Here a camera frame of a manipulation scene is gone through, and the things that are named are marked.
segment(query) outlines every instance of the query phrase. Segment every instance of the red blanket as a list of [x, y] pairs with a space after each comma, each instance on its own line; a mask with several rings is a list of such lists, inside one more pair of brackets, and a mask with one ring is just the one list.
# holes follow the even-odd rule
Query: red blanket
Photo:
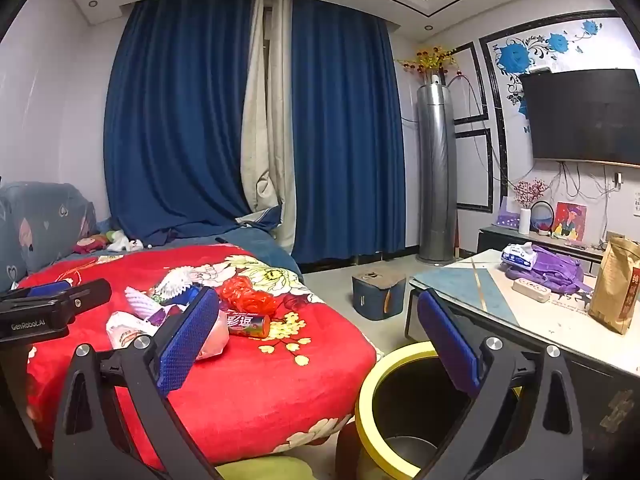
[[[59, 280], [73, 285], [106, 278], [111, 301], [81, 314], [69, 336], [38, 343], [28, 365], [28, 412], [45, 448], [50, 448], [62, 383], [75, 348], [84, 342], [110, 349], [109, 316], [131, 312], [126, 286], [147, 290], [169, 270], [211, 264], [205, 276], [220, 280], [242, 274], [256, 290], [279, 304], [270, 336], [254, 340], [232, 336], [222, 355], [193, 365], [184, 386], [169, 400], [197, 446], [213, 463], [260, 456], [307, 444], [337, 431], [353, 413], [360, 385], [376, 353], [360, 331], [305, 288], [295, 273], [274, 269], [242, 249], [220, 244], [127, 256], [61, 262], [24, 279], [21, 286]], [[161, 468], [128, 393], [118, 399], [142, 459]]]

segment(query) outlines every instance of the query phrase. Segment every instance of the television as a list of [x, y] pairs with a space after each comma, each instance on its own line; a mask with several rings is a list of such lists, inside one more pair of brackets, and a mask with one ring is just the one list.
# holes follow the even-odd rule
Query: television
[[635, 70], [523, 74], [533, 158], [640, 166]]

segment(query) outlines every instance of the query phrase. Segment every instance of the brown paper bag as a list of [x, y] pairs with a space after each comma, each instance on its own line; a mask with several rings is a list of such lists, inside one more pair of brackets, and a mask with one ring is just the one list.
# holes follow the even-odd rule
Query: brown paper bag
[[634, 316], [640, 285], [640, 246], [612, 238], [602, 257], [589, 314], [624, 334]]

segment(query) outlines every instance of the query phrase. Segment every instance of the white plush toy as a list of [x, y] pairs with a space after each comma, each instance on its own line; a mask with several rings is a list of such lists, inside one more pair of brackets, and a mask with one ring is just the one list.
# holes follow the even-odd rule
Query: white plush toy
[[113, 243], [107, 246], [110, 251], [139, 251], [144, 249], [140, 240], [129, 241], [124, 231], [116, 231], [113, 233]]

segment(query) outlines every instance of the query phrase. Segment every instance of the purple backpack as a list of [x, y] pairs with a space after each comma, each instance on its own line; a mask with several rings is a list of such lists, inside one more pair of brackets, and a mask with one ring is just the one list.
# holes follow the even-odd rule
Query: purple backpack
[[544, 285], [558, 294], [575, 294], [578, 290], [593, 291], [590, 286], [582, 282], [584, 273], [578, 260], [570, 256], [551, 253], [537, 245], [532, 248], [538, 254], [533, 269], [525, 270], [510, 266], [506, 271], [507, 278], [510, 280], [525, 278]]

